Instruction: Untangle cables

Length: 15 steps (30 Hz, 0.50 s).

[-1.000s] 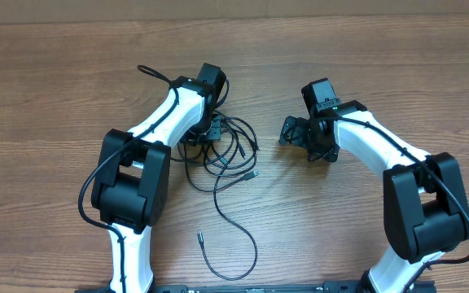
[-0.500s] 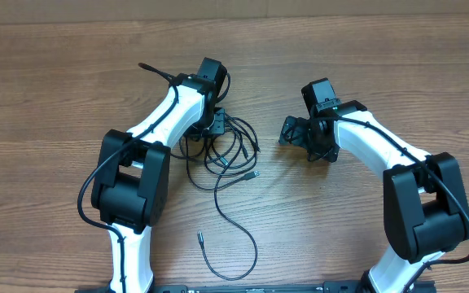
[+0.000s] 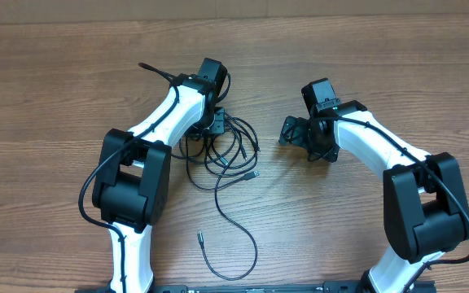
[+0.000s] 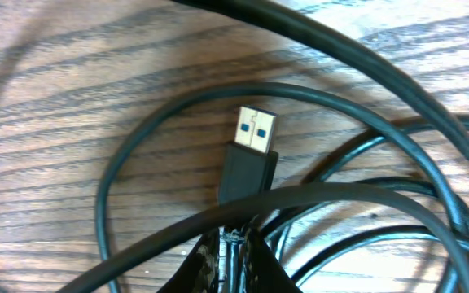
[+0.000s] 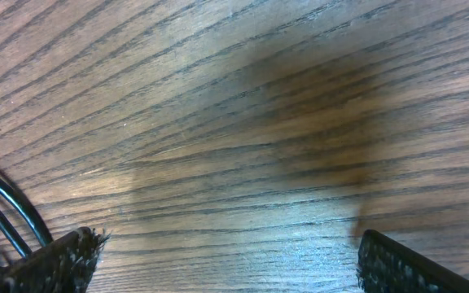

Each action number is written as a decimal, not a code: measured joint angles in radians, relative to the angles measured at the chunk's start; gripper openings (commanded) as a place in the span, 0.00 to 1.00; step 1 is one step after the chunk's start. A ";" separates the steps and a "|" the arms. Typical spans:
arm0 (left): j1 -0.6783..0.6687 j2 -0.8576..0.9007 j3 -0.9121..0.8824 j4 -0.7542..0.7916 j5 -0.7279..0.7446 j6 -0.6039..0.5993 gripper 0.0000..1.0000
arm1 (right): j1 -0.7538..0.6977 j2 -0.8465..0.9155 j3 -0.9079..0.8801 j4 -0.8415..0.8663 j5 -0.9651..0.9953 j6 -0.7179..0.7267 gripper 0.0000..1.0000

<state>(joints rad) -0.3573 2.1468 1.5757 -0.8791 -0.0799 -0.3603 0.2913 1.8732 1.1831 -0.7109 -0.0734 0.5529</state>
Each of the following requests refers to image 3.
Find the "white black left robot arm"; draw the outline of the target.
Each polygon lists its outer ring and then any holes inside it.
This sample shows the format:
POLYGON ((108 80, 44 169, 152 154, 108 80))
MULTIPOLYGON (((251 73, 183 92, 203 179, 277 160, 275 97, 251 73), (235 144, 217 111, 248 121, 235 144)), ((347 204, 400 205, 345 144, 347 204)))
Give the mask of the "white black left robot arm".
POLYGON ((100 219, 91 218, 78 200, 82 217, 107 229, 112 238, 113 275, 104 292, 148 292, 151 229, 169 194, 171 151, 188 134, 193 138, 224 133, 219 103, 230 75, 219 61, 206 58, 196 74, 163 72, 169 92, 148 118, 127 131, 111 129, 103 139, 99 164, 81 188, 91 187, 100 219))

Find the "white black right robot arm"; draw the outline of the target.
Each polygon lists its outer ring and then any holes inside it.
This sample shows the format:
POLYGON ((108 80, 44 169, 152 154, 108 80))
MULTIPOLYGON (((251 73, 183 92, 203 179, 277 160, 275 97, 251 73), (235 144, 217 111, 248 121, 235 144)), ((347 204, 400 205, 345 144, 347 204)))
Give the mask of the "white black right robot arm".
POLYGON ((434 292, 420 282, 435 265, 469 262, 469 205, 458 161, 432 155, 383 127, 357 100, 342 102, 326 78, 301 90, 308 117, 288 116, 279 143, 307 151, 308 161, 334 163, 345 150, 383 184, 388 247, 358 281, 325 282, 325 291, 434 292))

